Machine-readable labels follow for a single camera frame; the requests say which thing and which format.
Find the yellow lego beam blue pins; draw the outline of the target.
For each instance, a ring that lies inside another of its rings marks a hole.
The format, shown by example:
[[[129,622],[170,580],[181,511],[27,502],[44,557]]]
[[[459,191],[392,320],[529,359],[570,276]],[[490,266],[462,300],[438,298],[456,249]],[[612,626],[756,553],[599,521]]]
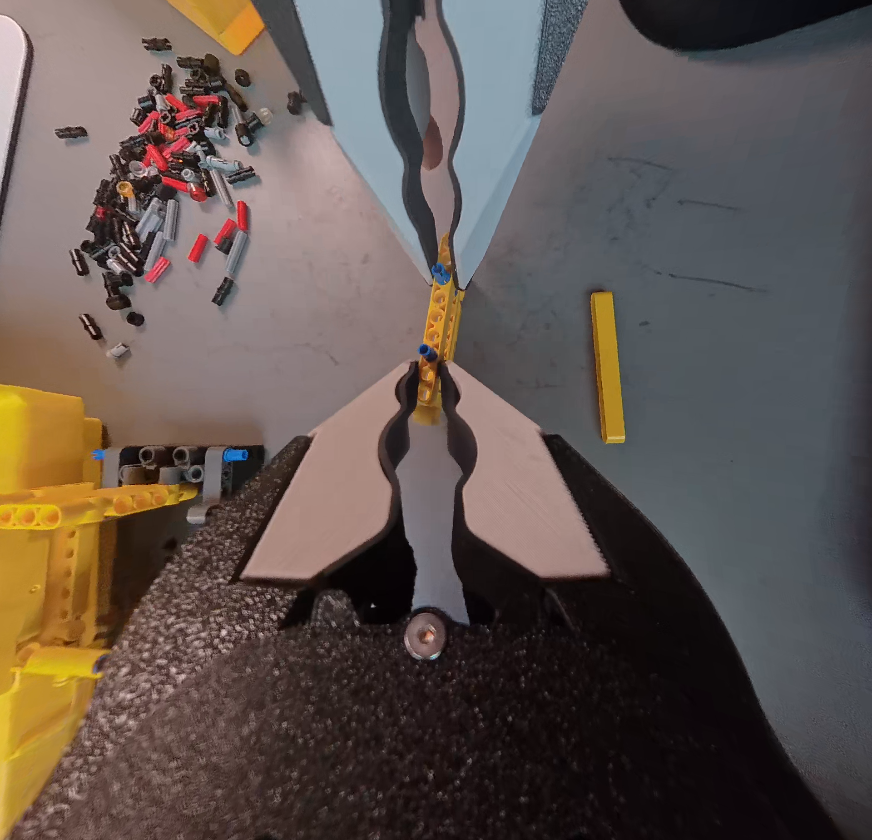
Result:
[[[454,262],[449,234],[442,235],[438,262],[431,268],[431,296],[423,342],[419,347],[419,387],[414,420],[434,427],[441,421],[439,365],[453,361],[465,292],[453,281]]]

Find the pile of small lego pins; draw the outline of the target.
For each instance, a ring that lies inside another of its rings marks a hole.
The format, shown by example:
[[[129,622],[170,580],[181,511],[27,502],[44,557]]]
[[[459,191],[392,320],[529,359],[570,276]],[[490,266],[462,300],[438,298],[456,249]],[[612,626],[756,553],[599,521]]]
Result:
[[[199,264],[213,251],[224,257],[224,272],[211,302],[225,306],[237,284],[248,250],[251,211],[234,189],[259,180],[253,166],[229,155],[254,147],[275,118],[267,107],[250,107],[242,89],[252,85],[248,71],[231,78],[211,53],[178,56],[167,38],[141,39],[159,57],[146,93],[129,116],[133,132],[109,155],[108,175],[95,189],[85,230],[88,237],[70,249],[79,278],[100,273],[105,305],[138,329],[145,317],[133,308],[129,289],[156,286],[172,266],[168,251],[179,243],[181,200],[197,205],[219,202],[228,216],[213,235],[198,233],[187,260]]]

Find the yellow plastic storage bin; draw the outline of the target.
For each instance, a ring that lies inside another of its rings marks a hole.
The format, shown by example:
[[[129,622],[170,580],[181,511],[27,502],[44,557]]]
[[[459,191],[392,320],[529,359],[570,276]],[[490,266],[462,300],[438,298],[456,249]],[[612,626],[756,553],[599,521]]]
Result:
[[[165,0],[236,56],[263,32],[265,25],[251,0]]]

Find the partly built yellow lego model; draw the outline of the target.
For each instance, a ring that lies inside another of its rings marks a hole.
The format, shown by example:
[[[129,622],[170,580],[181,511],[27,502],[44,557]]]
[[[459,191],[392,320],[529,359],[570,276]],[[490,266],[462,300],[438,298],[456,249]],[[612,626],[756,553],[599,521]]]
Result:
[[[108,447],[81,398],[1,388],[1,829],[79,730],[122,614],[118,522],[193,503],[200,525],[264,466],[262,446]]]

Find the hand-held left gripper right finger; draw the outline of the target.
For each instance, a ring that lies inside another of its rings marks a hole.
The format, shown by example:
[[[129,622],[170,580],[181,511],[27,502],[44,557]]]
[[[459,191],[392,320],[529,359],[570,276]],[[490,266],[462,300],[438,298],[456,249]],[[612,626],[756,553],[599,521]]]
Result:
[[[608,577],[539,425],[454,362],[441,393],[462,533],[542,582]]]

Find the white instruction board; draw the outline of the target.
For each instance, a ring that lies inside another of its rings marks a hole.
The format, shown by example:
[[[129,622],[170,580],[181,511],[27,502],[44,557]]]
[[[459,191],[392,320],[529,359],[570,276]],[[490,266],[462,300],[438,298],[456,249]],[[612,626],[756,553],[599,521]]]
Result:
[[[17,141],[33,62],[27,33],[1,15],[1,218],[10,191]]]

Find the plain yellow lego beam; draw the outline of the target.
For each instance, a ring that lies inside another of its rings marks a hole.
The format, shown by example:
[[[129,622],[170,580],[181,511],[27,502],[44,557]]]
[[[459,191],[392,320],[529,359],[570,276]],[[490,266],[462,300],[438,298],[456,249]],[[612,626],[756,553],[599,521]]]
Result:
[[[601,435],[606,444],[620,444],[626,431],[613,293],[593,292],[590,309]]]

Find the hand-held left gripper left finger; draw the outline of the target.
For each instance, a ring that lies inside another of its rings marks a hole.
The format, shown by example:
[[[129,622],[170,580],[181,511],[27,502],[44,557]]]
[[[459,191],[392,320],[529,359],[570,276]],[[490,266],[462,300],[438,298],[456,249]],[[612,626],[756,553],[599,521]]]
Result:
[[[387,535],[418,386],[418,363],[403,362],[310,433],[242,581],[309,585]]]

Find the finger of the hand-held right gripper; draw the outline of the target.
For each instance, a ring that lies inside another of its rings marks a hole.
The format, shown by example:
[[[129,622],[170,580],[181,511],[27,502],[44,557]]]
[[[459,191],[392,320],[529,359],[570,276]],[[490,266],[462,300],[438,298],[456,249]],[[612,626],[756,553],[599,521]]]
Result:
[[[333,135],[427,282],[439,237],[422,186],[431,87],[424,0],[293,0]]]
[[[442,157],[426,171],[437,234],[471,283],[540,118],[532,112],[544,0],[426,0],[431,117]]]

